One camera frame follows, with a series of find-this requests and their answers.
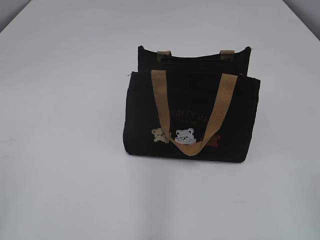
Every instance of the bear embroidery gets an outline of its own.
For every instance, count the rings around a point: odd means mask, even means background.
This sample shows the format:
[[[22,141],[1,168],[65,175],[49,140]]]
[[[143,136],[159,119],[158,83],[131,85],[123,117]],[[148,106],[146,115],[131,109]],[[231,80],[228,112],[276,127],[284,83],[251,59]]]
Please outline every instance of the bear embroidery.
[[[154,139],[153,139],[154,142],[161,141],[166,144],[169,143],[169,139],[166,137],[162,128],[153,129],[151,132],[154,135]]]
[[[221,139],[220,135],[213,135],[210,140],[207,142],[206,146],[210,146],[210,147],[214,147],[217,148],[218,147],[218,140]]]
[[[174,139],[179,144],[191,145],[197,142],[193,133],[193,128],[189,128],[188,130],[177,130],[175,133],[177,137]]]

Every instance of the tote bag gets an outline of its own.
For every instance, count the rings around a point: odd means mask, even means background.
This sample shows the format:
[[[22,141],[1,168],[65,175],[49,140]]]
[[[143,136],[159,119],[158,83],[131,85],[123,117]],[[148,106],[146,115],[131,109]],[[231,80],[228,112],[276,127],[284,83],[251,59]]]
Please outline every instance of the tote bag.
[[[230,73],[246,76],[248,73],[251,48],[248,46],[243,51],[235,53],[233,50],[221,50],[219,54],[199,57],[172,56],[170,51],[153,52],[138,47],[138,72],[150,70],[172,70],[176,64],[188,64],[189,72],[210,70],[210,73]]]
[[[260,80],[225,73],[132,72],[123,144],[131,155],[240,163]]]

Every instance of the gray wall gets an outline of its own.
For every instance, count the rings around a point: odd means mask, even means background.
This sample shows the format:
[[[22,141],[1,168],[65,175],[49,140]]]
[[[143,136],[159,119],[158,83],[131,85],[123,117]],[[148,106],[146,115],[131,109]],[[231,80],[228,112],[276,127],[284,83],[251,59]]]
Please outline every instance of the gray wall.
[[[283,0],[320,40],[320,0]]]
[[[29,2],[30,0],[0,0],[0,32]]]

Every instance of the tan strap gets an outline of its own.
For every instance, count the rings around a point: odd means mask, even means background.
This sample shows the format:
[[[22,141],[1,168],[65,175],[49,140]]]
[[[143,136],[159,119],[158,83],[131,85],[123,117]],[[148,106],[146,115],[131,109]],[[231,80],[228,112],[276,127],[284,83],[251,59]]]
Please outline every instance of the tan strap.
[[[161,62],[161,59],[164,57],[164,56],[172,56],[171,55],[171,51],[158,51],[156,53],[156,59],[158,62]]]
[[[184,145],[176,142],[169,133],[170,131],[170,111],[168,104],[167,77],[165,70],[152,70],[151,80],[155,104],[158,110],[161,128],[165,136],[176,145],[181,152],[187,156],[197,155],[202,148],[208,143],[210,138],[220,129],[230,102],[234,93],[238,76],[230,74],[222,74],[218,92],[216,94],[214,106],[209,118],[204,137],[202,141],[198,141],[192,145]]]
[[[235,51],[234,50],[221,50],[220,51],[220,60],[230,60],[234,59]]]

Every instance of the cartoon bear face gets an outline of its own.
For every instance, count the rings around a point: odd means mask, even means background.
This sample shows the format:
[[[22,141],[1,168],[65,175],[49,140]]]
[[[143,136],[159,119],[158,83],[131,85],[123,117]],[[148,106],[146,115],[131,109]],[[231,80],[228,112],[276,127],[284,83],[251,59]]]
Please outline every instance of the cartoon bear face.
[[[161,141],[166,144],[169,143],[169,139],[166,137],[162,128],[153,129],[151,132],[154,135],[154,139],[153,139],[154,142]]]
[[[197,142],[193,133],[193,128],[189,128],[188,130],[177,130],[175,133],[177,137],[174,139],[179,144],[191,145]]]

